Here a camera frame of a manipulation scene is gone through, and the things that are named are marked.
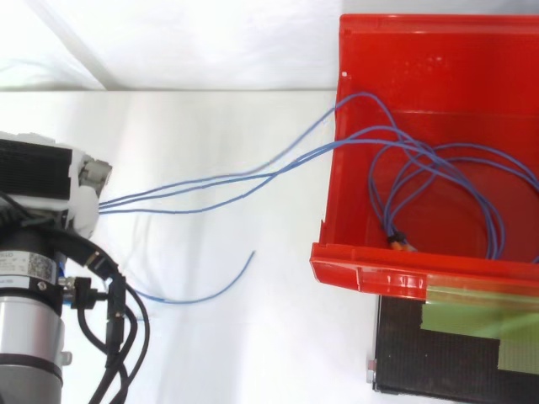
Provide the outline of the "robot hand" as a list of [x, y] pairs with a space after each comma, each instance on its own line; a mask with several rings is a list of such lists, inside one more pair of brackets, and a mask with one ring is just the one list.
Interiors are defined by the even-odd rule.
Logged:
[[58, 217], [89, 238], [112, 166], [35, 133], [1, 134], [1, 225]]

